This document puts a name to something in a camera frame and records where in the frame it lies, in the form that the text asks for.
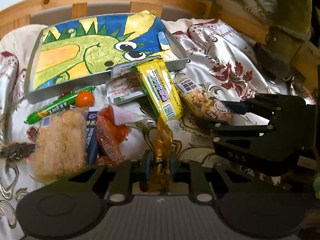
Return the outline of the mixed nuts snack bag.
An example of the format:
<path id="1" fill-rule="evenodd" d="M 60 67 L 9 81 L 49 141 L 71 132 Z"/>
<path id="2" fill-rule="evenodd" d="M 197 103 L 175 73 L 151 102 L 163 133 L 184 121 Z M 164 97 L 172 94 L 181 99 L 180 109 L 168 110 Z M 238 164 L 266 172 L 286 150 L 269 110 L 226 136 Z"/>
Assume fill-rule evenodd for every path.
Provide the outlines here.
<path id="1" fill-rule="evenodd" d="M 189 109 L 198 117 L 231 121 L 232 112 L 209 92 L 188 77 L 176 77 L 173 80 L 177 92 Z"/>

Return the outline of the white green pickle packet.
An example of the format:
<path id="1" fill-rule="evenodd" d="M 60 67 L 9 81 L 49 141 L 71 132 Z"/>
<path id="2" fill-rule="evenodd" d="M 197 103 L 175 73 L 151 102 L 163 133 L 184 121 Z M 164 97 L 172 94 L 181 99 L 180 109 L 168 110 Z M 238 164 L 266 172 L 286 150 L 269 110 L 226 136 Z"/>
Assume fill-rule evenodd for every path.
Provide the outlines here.
<path id="1" fill-rule="evenodd" d="M 146 96 L 146 92 L 133 70 L 135 63 L 124 63 L 111 70 L 111 78 L 106 83 L 106 95 L 112 105 L 123 105 Z"/>

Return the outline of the dinosaur drawing tray liner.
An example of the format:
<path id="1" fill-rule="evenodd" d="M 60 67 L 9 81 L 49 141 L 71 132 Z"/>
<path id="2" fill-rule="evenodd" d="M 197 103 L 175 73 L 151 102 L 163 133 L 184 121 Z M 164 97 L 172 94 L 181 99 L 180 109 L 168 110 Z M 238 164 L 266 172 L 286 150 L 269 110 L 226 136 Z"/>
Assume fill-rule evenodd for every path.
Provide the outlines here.
<path id="1" fill-rule="evenodd" d="M 82 18 L 44 28 L 31 61 L 31 89 L 104 72 L 148 56 L 176 60 L 165 30 L 161 19 L 147 10 Z"/>

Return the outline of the wooden bed headboard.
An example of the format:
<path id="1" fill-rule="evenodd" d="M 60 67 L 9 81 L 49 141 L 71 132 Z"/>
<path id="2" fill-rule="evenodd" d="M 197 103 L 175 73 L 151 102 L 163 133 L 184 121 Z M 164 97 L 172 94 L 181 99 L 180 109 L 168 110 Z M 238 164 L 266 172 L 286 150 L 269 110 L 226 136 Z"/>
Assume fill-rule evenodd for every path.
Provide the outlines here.
<path id="1" fill-rule="evenodd" d="M 269 28 L 267 22 L 255 18 L 233 0 L 24 0 L 1 11 L 1 35 L 28 25 L 32 14 L 65 5 L 72 6 L 72 18 L 85 17 L 88 3 L 94 2 L 129 2 L 131 12 L 149 10 L 157 16 L 166 6 L 187 11 L 196 18 L 218 18 L 261 45 L 265 44 Z"/>

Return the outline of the grey metal tray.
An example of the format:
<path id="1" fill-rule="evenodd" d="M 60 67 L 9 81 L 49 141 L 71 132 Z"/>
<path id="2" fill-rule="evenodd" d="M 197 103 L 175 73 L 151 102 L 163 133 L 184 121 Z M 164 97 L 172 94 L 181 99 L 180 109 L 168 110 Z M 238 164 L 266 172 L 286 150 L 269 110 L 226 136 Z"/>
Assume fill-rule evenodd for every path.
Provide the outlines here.
<path id="1" fill-rule="evenodd" d="M 122 13 L 121 15 L 123 15 L 123 14 L 132 15 L 135 13 Z M 174 36 L 170 33 L 170 31 L 168 31 L 167 28 L 164 32 L 164 35 L 165 35 L 165 39 L 167 40 L 168 45 L 172 49 L 173 53 L 177 56 L 176 60 L 165 61 L 167 69 L 171 72 L 174 72 L 177 70 L 183 70 L 185 68 L 185 65 L 189 62 L 189 57 L 187 56 L 185 49 L 179 44 L 179 42 L 176 40 L 176 38 L 174 38 Z M 33 50 L 31 52 L 31 56 L 30 56 L 30 60 L 29 60 L 28 69 L 27 69 L 26 82 L 24 85 L 25 97 L 32 104 L 38 103 L 43 100 L 47 100 L 49 98 L 52 98 L 54 96 L 58 96 L 60 94 L 66 93 L 66 92 L 71 92 L 71 91 L 74 91 L 74 90 L 77 90 L 80 88 L 84 88 L 87 86 L 95 86 L 95 85 L 100 85 L 102 83 L 105 83 L 111 78 L 111 70 L 115 67 L 114 66 L 110 69 L 107 69 L 104 72 L 90 74 L 88 76 L 79 77 L 77 79 L 69 80 L 69 81 L 66 81 L 63 83 L 58 83 L 58 84 L 55 84 L 55 85 L 52 85 L 52 86 L 49 86 L 46 88 L 32 90 L 31 85 L 33 83 L 30 78 L 33 74 L 33 70 L 32 70 L 31 61 L 35 58 L 36 53 L 37 52 L 35 51 L 35 49 L 33 47 Z M 148 56 L 142 60 L 136 60 L 136 61 L 125 62 L 125 63 L 143 62 L 143 61 L 153 59 L 158 56 L 160 56 L 160 55 Z"/>

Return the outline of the golden candy wrapper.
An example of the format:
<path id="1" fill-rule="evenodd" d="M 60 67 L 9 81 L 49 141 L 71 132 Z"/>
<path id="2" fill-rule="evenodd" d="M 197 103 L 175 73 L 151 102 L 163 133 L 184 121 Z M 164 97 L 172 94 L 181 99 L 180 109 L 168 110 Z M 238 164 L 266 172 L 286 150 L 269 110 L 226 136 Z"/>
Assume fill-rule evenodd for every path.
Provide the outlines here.
<path id="1" fill-rule="evenodd" d="M 173 132 L 166 122 L 159 117 L 157 120 L 157 134 L 153 145 L 156 163 L 157 191 L 166 194 L 169 191 L 170 155 L 172 152 Z"/>

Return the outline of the blue milk powder sachet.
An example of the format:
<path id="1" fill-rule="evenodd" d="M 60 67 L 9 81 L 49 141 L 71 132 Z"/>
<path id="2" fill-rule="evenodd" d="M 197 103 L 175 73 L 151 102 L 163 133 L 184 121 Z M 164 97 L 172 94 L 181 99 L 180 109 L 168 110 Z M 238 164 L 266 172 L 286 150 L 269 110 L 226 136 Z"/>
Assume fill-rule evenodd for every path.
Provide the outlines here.
<path id="1" fill-rule="evenodd" d="M 97 116 L 99 111 L 99 107 L 90 107 L 86 118 L 86 153 L 88 166 L 95 164 L 100 150 L 96 132 Z"/>

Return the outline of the orange red snack packet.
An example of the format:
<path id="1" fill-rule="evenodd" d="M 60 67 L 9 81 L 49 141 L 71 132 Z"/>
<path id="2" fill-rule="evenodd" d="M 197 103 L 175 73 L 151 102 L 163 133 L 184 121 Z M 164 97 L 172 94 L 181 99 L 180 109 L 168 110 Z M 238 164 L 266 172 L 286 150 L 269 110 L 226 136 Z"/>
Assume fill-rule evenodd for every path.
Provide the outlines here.
<path id="1" fill-rule="evenodd" d="M 125 124 L 115 124 L 113 108 L 108 105 L 98 112 L 96 132 L 97 140 L 104 154 L 108 157 L 108 162 L 118 166 L 124 161 L 119 146 L 127 140 L 131 129 Z"/>

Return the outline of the floral hanging clothes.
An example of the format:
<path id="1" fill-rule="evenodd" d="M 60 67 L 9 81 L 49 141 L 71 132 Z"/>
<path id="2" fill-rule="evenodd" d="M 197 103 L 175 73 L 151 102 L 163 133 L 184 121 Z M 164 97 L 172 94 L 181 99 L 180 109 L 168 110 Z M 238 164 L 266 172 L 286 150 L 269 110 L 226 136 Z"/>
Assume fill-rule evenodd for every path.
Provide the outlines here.
<path id="1" fill-rule="evenodd" d="M 256 56 L 274 79 L 319 94 L 319 0 L 233 0 L 268 23 Z"/>

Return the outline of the rice cracker snack pack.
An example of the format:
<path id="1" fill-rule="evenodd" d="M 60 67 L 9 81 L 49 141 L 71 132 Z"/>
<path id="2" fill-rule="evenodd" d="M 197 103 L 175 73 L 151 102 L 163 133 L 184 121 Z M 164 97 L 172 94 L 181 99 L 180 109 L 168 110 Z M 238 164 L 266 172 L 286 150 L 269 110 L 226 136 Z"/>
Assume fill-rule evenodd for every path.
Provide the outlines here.
<path id="1" fill-rule="evenodd" d="M 86 167 L 87 114 L 74 108 L 42 120 L 33 154 L 36 180 L 50 184 Z"/>

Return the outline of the cream pillow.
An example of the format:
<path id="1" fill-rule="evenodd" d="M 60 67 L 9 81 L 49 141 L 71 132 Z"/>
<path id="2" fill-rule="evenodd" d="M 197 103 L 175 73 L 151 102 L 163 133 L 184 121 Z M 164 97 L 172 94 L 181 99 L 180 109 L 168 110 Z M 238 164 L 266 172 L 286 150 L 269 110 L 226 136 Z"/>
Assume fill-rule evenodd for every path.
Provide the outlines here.
<path id="1" fill-rule="evenodd" d="M 1 52 L 8 51 L 16 56 L 32 51 L 44 24 L 31 24 L 15 29 L 1 39 Z"/>

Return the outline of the dark dried meat snack pack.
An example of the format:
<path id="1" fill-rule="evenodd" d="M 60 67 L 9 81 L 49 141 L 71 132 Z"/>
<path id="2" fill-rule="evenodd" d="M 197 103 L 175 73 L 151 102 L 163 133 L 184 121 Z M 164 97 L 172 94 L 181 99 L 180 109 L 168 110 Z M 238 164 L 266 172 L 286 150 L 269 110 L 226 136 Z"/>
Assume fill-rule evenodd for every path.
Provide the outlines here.
<path id="1" fill-rule="evenodd" d="M 10 163 L 29 157 L 35 151 L 35 144 L 15 142 L 1 149 L 1 159 Z"/>

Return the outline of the green sausage stick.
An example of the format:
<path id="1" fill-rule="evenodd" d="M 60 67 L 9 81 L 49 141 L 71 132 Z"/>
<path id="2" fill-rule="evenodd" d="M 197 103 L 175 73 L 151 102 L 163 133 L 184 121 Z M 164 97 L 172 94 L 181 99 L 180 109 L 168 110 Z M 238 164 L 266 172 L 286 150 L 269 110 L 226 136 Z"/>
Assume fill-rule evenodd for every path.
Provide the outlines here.
<path id="1" fill-rule="evenodd" d="M 47 106 L 42 107 L 41 109 L 31 113 L 27 119 L 24 121 L 25 124 L 32 125 L 39 121 L 41 121 L 43 118 L 52 115 L 54 113 L 57 113 L 61 110 L 67 109 L 70 105 L 75 104 L 76 97 L 81 92 L 93 92 L 95 90 L 95 86 L 88 86 L 83 89 L 71 92 L 52 103 L 48 104 Z"/>

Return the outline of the yellow biscuit bar pack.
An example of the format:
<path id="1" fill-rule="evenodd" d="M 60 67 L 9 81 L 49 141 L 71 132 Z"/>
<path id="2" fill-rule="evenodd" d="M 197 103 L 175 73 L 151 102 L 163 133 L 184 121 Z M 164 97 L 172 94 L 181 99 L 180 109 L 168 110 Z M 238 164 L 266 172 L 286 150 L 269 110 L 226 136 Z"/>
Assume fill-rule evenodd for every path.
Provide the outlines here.
<path id="1" fill-rule="evenodd" d="M 163 59 L 154 59 L 132 67 L 146 93 L 151 107 L 164 122 L 178 120 L 183 106 Z"/>

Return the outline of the small orange mandarin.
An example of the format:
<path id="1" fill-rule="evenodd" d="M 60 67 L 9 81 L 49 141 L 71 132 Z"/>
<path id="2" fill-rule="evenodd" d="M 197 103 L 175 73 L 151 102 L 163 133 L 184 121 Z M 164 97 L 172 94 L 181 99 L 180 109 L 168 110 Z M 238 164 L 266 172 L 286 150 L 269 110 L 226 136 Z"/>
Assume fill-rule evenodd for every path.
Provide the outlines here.
<path id="1" fill-rule="evenodd" d="M 89 91 L 80 92 L 75 99 L 75 105 L 78 108 L 92 107 L 94 103 L 94 95 L 92 92 Z"/>

